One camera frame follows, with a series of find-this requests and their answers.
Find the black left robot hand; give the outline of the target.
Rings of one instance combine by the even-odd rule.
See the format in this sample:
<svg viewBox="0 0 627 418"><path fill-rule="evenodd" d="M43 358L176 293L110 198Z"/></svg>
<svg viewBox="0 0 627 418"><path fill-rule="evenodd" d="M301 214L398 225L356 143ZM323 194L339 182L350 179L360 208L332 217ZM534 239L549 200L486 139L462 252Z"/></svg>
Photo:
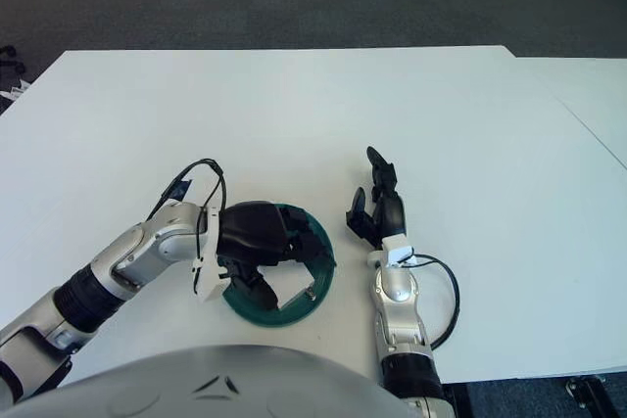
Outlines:
<svg viewBox="0 0 627 418"><path fill-rule="evenodd" d="M313 281L300 301L310 313L325 298L336 262L330 240L305 209L270 202L245 202L220 213L217 238L219 278L228 281L227 303L246 317L272 316L281 310L276 291L262 268L294 261Z"/></svg>

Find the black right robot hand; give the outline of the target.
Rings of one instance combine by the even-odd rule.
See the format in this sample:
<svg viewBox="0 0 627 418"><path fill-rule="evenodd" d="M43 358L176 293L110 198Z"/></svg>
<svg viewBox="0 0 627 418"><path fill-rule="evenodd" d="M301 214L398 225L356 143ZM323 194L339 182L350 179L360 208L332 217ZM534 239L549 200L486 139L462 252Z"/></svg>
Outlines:
<svg viewBox="0 0 627 418"><path fill-rule="evenodd" d="M346 223L359 238L377 249L384 238L407 234L406 215L403 200L396 190L398 180L394 165L372 146L366 148L366 156L371 164L374 210L372 214L366 212L366 193L359 187L346 212Z"/></svg>

